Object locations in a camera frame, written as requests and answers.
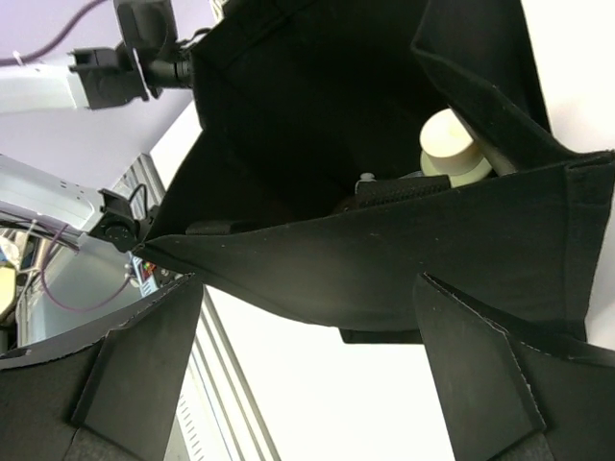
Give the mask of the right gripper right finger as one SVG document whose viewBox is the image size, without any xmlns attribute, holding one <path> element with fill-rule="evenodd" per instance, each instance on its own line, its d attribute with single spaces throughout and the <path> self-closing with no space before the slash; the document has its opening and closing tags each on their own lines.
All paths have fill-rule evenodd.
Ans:
<svg viewBox="0 0 615 461">
<path fill-rule="evenodd" d="M 613 351 L 428 274 L 413 300 L 455 459 L 613 459 Z"/>
</svg>

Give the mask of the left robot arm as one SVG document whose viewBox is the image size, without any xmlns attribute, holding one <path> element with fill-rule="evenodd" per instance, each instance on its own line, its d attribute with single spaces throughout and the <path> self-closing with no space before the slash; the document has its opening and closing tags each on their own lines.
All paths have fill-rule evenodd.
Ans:
<svg viewBox="0 0 615 461">
<path fill-rule="evenodd" d="M 190 88 L 187 43 L 179 39 L 169 1 L 116 1 L 121 41 L 114 48 L 75 49 L 46 60 L 98 2 L 81 7 L 41 49 L 1 61 L 1 111 L 4 114 L 60 109 L 121 108 L 135 99 L 159 98 L 166 88 Z M 153 217 L 138 220 L 132 198 L 106 189 L 71 185 L 15 159 L 1 158 L 1 210 L 22 212 L 41 225 L 86 233 L 118 251 L 136 247 Z"/>
</svg>

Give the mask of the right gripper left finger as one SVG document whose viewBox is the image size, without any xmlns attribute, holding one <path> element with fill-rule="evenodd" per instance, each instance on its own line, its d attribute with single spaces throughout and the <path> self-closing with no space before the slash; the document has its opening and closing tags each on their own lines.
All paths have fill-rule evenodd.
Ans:
<svg viewBox="0 0 615 461">
<path fill-rule="evenodd" d="M 163 459 L 202 297 L 202 283 L 183 276 L 2 354 L 2 459 Z"/>
</svg>

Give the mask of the green bottle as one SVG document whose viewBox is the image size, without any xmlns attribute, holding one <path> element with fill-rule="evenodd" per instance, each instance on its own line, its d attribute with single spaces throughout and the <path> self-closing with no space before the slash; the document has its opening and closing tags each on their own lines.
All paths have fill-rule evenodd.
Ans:
<svg viewBox="0 0 615 461">
<path fill-rule="evenodd" d="M 495 178 L 491 148 L 472 137 L 451 109 L 433 114 L 419 133 L 420 171 L 426 177 L 446 176 L 452 187 Z"/>
</svg>

